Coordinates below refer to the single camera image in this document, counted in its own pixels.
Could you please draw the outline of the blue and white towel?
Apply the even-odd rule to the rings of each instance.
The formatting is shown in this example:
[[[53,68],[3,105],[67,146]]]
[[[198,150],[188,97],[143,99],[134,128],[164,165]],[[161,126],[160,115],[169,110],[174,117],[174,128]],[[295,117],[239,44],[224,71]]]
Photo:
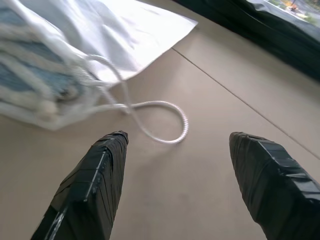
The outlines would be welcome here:
[[[55,120],[63,103],[83,93],[70,67],[16,12],[0,3],[0,102]]]

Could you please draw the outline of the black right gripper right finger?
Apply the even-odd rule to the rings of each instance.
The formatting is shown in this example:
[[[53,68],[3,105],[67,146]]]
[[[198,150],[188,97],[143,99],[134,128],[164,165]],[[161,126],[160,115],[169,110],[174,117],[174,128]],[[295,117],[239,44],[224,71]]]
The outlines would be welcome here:
[[[233,132],[229,151],[242,199],[267,240],[320,240],[320,183],[282,145]]]

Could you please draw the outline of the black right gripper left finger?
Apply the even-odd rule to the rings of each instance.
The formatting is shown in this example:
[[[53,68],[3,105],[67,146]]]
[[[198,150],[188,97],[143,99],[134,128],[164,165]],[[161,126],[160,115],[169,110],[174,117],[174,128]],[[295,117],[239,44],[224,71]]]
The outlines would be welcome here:
[[[121,130],[98,139],[61,182],[30,240],[109,240],[128,144]]]

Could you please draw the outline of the white drawstring bag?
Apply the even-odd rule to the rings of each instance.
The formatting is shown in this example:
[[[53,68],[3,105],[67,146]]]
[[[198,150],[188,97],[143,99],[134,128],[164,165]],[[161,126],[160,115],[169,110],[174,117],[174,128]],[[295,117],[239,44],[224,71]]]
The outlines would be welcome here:
[[[0,115],[57,130],[115,106],[108,90],[128,80],[197,25],[182,15],[137,0],[0,0],[66,63],[83,93],[61,104],[51,121],[0,102]],[[98,105],[101,97],[110,105]]]

